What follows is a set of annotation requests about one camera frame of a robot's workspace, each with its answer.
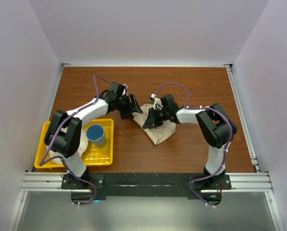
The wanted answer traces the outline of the beige cloth napkin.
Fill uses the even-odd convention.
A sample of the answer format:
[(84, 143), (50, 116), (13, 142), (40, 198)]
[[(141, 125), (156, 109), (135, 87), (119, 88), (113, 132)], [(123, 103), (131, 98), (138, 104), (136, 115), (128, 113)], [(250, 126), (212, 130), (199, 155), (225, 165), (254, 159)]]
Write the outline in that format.
[(170, 138), (176, 129), (176, 124), (170, 121), (164, 121), (164, 123), (157, 128), (147, 128), (143, 129), (143, 125), (147, 120), (148, 111), (152, 108), (152, 104), (143, 104), (140, 108), (143, 111), (143, 114), (133, 113), (133, 120), (139, 125), (139, 127), (146, 133), (146, 135), (151, 139), (154, 145), (158, 145), (168, 138)]

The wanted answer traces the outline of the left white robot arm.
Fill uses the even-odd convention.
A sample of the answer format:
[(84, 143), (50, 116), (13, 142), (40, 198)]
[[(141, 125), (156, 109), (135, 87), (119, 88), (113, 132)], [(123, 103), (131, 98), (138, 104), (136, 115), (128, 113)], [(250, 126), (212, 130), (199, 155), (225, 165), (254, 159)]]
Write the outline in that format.
[(82, 127), (88, 122), (112, 111), (119, 111), (121, 119), (132, 119), (133, 113), (143, 113), (134, 94), (128, 94), (125, 84), (113, 82), (104, 93), (98, 93), (90, 102), (77, 109), (57, 110), (46, 132), (46, 152), (40, 165), (60, 159), (72, 183), (79, 189), (91, 188), (89, 170), (78, 152)]

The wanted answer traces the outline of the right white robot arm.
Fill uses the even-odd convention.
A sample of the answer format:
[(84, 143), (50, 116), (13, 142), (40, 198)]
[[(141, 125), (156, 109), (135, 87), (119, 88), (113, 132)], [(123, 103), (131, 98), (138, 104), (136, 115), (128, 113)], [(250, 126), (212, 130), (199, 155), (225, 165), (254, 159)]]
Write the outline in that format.
[(151, 95), (153, 107), (143, 128), (157, 128), (170, 121), (175, 124), (197, 124), (209, 145), (208, 160), (203, 177), (193, 179), (189, 185), (202, 182), (209, 189), (215, 189), (225, 175), (225, 161), (228, 147), (237, 133), (237, 127), (223, 107), (215, 103), (211, 106), (190, 108), (179, 107), (171, 94), (157, 98)]

